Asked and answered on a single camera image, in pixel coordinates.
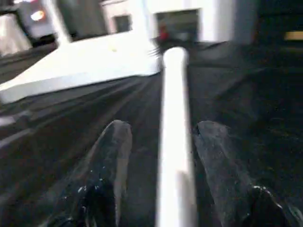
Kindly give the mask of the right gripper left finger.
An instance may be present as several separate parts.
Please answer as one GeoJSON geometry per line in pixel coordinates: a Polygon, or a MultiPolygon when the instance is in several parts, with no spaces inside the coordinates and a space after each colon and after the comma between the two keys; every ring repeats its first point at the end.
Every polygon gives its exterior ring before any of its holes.
{"type": "Polygon", "coordinates": [[[113,120],[72,172],[48,227],[116,227],[125,195],[131,125],[113,120]]]}

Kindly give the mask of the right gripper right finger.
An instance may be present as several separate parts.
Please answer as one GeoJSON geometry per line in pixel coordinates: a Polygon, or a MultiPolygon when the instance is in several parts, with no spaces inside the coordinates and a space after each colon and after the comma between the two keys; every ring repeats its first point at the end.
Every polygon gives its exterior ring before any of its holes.
{"type": "Polygon", "coordinates": [[[225,125],[201,121],[193,130],[193,139],[223,227],[303,225],[301,210],[269,185],[252,178],[225,125]]]}

